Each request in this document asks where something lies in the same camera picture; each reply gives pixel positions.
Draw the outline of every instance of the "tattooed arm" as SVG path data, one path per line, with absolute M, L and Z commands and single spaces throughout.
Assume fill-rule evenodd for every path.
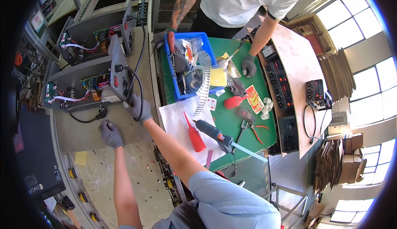
M 177 30 L 179 24 L 181 24 L 181 21 L 189 12 L 189 10 L 193 7 L 195 2 L 196 0 L 176 0 L 171 16 L 171 21 L 168 26 L 174 30 Z

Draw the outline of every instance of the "person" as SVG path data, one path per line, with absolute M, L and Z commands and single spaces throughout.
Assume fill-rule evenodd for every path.
M 265 19 L 258 28 L 251 49 L 241 62 L 246 78 L 255 75 L 255 56 L 262 50 L 274 33 L 278 22 L 285 17 L 298 0 L 201 0 L 200 9 L 190 29 L 191 32 L 205 32 L 208 37 L 232 38 L 255 15 L 262 5 L 268 6 Z M 183 18 L 196 0 L 176 0 L 171 21 L 164 32 L 157 33 L 152 48 L 164 45 L 164 36 L 176 32 Z
M 141 98 L 131 97 L 133 106 L 124 107 L 137 118 Z M 149 131 L 163 157 L 195 198 L 177 206 L 167 219 L 152 229 L 280 229 L 280 212 L 265 199 L 203 167 L 183 146 L 153 120 L 151 104 L 144 100 L 140 123 Z M 124 143 L 117 127 L 104 121 L 99 126 L 103 142 L 113 147 L 114 206 L 119 229 L 141 229 L 138 205 L 124 159 Z

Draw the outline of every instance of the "red handle pliers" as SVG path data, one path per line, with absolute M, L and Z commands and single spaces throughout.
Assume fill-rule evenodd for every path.
M 251 124 L 251 126 L 250 126 L 250 128 L 252 129 L 252 131 L 254 131 L 254 134 L 255 134 L 255 136 L 256 136 L 256 139 L 261 143 L 261 144 L 263 144 L 263 142 L 259 139 L 259 137 L 258 137 L 258 134 L 255 132 L 255 127 L 264 127 L 264 128 L 266 128 L 266 129 L 269 129 L 268 127 L 266 127 L 266 126 L 264 126 L 264 125 L 253 125 L 253 124 Z

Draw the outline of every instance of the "human hand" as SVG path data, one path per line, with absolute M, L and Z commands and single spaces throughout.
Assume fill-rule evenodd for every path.
M 105 120 L 98 127 L 102 141 L 108 147 L 125 147 L 122 136 L 115 125 L 112 122 Z
M 155 48 L 161 48 L 165 44 L 164 36 L 171 31 L 173 31 L 171 28 L 166 28 L 164 32 L 156 33 L 152 40 L 152 49 L 154 50 Z
M 130 104 L 132 104 L 132 106 L 130 106 L 127 102 L 123 102 L 124 107 L 132 115 L 132 117 L 138 118 L 139 114 L 141 113 L 141 101 L 142 101 L 141 97 L 136 94 L 132 94 L 129 101 L 130 101 Z M 150 102 L 148 102 L 147 100 L 144 99 L 143 100 L 142 116 L 141 116 L 141 119 L 139 120 L 139 122 L 142 124 L 143 122 L 145 122 L 146 120 L 151 119 L 151 118 L 153 118 L 152 106 L 151 106 Z
M 256 73 L 256 65 L 254 63 L 255 57 L 247 54 L 245 58 L 241 61 L 241 69 L 243 71 L 243 75 L 246 78 L 251 78 Z

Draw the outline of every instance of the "white polo shirt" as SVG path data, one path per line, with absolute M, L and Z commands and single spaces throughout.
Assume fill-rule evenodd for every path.
M 221 27 L 244 27 L 261 5 L 273 19 L 282 19 L 298 0 L 201 0 L 204 14 Z

